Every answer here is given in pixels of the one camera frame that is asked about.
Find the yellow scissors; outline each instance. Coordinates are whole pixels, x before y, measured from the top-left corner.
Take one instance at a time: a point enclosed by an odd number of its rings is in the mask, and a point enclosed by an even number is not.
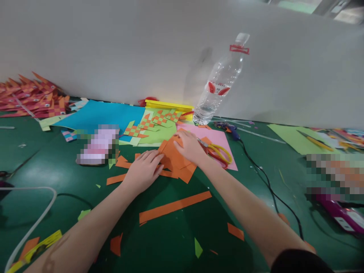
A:
[[[200,142],[200,145],[202,146],[202,148],[205,150],[206,154],[209,154],[210,156],[212,156],[213,158],[216,158],[217,160],[219,160],[220,162],[224,163],[224,169],[228,168],[228,165],[232,162],[232,157],[231,154],[223,147],[216,145],[216,144],[207,144],[206,142],[202,141],[201,139],[197,138],[198,142]],[[226,153],[226,155],[228,156],[228,159],[226,159],[219,150],[222,150],[224,153]]]

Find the hand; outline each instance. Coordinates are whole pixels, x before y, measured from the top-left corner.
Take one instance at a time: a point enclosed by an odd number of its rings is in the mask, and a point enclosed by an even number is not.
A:
[[[157,179],[164,165],[158,164],[164,154],[159,154],[157,150],[146,151],[142,153],[130,166],[124,182],[127,183],[137,194],[142,193]]]
[[[199,165],[208,158],[208,155],[201,147],[195,134],[187,131],[178,131],[174,135],[179,136],[182,139],[183,147],[181,147],[181,145],[179,145],[176,141],[174,141],[174,146],[189,161]]]

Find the bottle cap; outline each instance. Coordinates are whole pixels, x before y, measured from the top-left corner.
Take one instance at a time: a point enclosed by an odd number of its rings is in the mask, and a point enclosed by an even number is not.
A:
[[[238,36],[236,37],[235,42],[245,44],[246,41],[249,39],[249,37],[250,35],[247,33],[239,33]]]

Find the plastic water bottle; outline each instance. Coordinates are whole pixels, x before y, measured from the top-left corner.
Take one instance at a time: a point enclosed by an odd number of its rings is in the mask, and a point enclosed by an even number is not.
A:
[[[228,54],[213,66],[205,90],[195,108],[194,122],[200,125],[208,124],[220,107],[221,102],[242,71],[243,55],[249,54],[249,49],[244,48],[249,36],[249,34],[239,33],[235,43],[230,45]]]

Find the blue paper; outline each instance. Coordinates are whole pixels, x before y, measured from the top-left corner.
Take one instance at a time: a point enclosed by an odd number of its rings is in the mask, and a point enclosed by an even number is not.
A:
[[[78,112],[53,125],[74,130],[86,130],[88,134],[91,134],[98,129],[99,124],[118,124],[121,135],[130,121],[135,121],[135,124],[140,123],[144,110],[144,107],[128,104],[103,103],[90,100]],[[122,136],[119,139],[129,142],[132,137]]]

